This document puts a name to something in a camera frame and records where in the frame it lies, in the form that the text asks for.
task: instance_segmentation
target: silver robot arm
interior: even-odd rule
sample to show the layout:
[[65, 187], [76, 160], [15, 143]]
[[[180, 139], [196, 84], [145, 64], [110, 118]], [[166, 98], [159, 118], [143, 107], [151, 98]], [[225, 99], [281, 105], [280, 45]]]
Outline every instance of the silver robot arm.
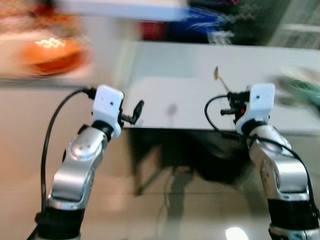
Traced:
[[65, 150], [63, 163], [53, 177], [47, 208], [36, 215], [36, 240], [79, 240], [80, 227], [94, 183], [95, 171], [111, 139], [118, 137], [123, 121], [135, 124], [143, 101], [133, 116], [122, 114], [124, 94], [108, 86], [96, 90], [91, 126], [82, 126]]
[[240, 93], [228, 93], [235, 114], [236, 131], [247, 138], [249, 156], [260, 172], [271, 218], [269, 234], [273, 240], [320, 240], [319, 212], [316, 209], [308, 172], [304, 164], [287, 149], [291, 145], [275, 127], [268, 125], [274, 105], [275, 86], [255, 84]]

